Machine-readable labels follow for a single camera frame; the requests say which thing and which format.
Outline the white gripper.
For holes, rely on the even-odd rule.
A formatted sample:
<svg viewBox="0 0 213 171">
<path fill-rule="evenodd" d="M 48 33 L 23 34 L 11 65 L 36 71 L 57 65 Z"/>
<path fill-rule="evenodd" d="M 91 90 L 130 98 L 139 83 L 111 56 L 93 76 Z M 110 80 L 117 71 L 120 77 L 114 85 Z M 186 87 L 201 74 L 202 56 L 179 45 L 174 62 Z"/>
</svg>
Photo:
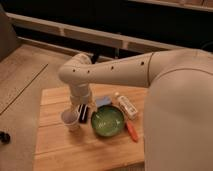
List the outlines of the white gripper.
<svg viewBox="0 0 213 171">
<path fill-rule="evenodd" d="M 89 94 L 86 94 L 83 96 L 71 95 L 70 100 L 74 106 L 78 106 L 78 105 L 82 105 L 82 104 L 90 105 L 92 103 L 92 94 L 89 93 Z"/>
</svg>

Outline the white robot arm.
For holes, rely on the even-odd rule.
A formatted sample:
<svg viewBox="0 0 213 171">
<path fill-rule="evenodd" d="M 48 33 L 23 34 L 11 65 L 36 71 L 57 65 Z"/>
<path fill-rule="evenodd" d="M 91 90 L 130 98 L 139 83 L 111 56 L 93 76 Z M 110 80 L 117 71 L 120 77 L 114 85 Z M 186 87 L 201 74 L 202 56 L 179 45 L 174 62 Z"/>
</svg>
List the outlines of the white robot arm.
<svg viewBox="0 0 213 171">
<path fill-rule="evenodd" d="M 91 83 L 146 87 L 145 171 L 213 171 L 213 54 L 151 52 L 93 64 L 77 54 L 59 69 L 75 106 L 92 101 Z"/>
</svg>

